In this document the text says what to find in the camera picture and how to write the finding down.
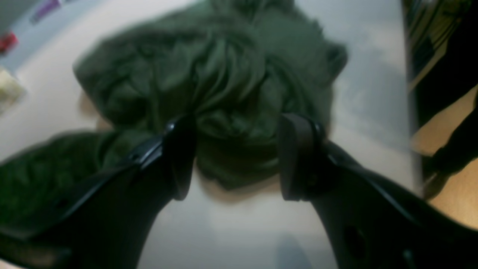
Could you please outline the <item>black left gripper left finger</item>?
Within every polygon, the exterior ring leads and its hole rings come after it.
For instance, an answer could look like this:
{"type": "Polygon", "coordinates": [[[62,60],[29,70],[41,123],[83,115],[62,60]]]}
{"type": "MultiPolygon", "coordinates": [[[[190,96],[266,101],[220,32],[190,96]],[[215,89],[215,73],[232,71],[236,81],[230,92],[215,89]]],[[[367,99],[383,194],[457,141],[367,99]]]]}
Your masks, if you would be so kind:
{"type": "Polygon", "coordinates": [[[64,192],[1,227],[1,259],[26,269],[135,269],[152,225],[186,198],[196,155],[192,115],[64,192]]]}

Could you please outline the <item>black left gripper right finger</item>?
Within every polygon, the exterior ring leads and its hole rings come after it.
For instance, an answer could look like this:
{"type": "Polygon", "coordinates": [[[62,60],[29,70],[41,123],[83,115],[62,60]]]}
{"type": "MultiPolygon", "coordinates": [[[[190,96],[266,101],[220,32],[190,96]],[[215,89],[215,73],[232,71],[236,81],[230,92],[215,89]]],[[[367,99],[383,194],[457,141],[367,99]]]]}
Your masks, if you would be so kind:
{"type": "Polygon", "coordinates": [[[277,151],[282,197],[312,204],[340,269],[477,268],[476,230],[360,165],[320,124],[282,114],[277,151]]]}

